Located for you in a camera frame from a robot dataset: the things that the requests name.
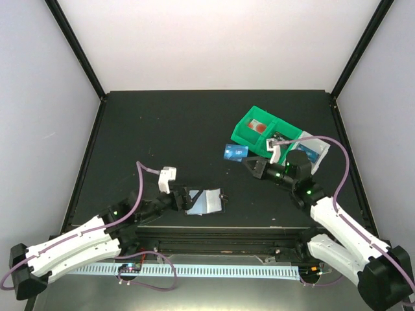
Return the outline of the blue credit card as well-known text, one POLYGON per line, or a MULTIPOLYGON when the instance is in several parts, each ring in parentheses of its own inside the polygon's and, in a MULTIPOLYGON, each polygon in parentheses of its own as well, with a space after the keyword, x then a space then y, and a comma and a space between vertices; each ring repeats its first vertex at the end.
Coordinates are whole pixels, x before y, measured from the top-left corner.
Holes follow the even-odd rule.
POLYGON ((226 144, 223 158, 228 161, 241 162, 248 156, 249 148, 239 144, 226 144))

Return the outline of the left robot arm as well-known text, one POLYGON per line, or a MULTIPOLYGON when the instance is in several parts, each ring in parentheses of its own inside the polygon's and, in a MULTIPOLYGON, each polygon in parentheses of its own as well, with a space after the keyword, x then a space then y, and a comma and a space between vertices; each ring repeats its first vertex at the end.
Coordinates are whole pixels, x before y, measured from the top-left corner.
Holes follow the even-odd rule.
POLYGON ((127 198, 79 227, 35 246, 17 244, 10 250, 10 290, 18 301, 42 293, 49 284, 70 271, 100 260, 144 257, 152 249, 139 248, 136 235, 141 224, 166 211, 188 211, 204 198, 202 189, 173 186, 148 198, 140 188, 136 200, 127 198))

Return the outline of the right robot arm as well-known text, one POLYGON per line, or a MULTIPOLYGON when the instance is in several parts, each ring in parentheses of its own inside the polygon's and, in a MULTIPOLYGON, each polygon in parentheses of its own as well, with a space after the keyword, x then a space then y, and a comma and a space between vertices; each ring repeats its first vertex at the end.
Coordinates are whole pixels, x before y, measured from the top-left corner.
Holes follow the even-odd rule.
POLYGON ((387 310, 414 293, 409 254, 369 233, 339 207, 313 179, 305 152, 290 151, 284 165, 264 157, 247 157, 243 164, 253 177, 286 189, 294 205, 327 230, 310 230, 295 244, 300 260, 314 257, 329 264, 357 287, 372 310, 387 310))

